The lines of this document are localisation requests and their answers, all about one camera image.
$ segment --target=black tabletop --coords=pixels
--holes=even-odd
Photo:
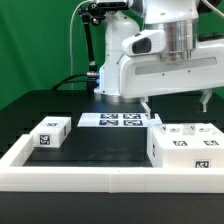
[[[224,130],[224,100],[199,112],[200,93],[156,96],[163,123],[213,123]],[[82,91],[32,91],[0,111],[1,156],[46,116],[69,116],[60,149],[36,148],[26,166],[151,166],[146,128],[77,128],[82,113],[143,113],[140,104],[100,101]],[[223,223],[223,194],[0,192],[0,223]]]

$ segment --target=white cube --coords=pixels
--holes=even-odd
[[[70,117],[46,117],[31,131],[34,147],[59,148],[70,131]]]
[[[212,124],[149,126],[147,154],[153,167],[224,167],[224,135]]]

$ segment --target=green backdrop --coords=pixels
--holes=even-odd
[[[80,2],[0,0],[0,109],[30,90],[50,89],[70,75],[69,25]],[[224,2],[219,8],[224,11]],[[214,13],[200,17],[200,33],[224,31],[224,21]],[[96,61],[101,65],[104,27],[91,29]],[[76,16],[75,73],[88,70],[84,38],[81,19]],[[216,91],[224,95],[222,88]]]

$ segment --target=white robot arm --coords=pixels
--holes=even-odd
[[[145,29],[133,22],[116,29],[111,15],[106,42],[116,38],[107,49],[96,93],[124,98],[206,90],[224,86],[224,41],[198,42],[200,0],[96,0],[100,7],[127,7],[144,18]]]

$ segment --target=white frame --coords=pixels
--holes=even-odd
[[[23,135],[0,160],[0,191],[224,193],[224,169],[22,167],[34,147]]]

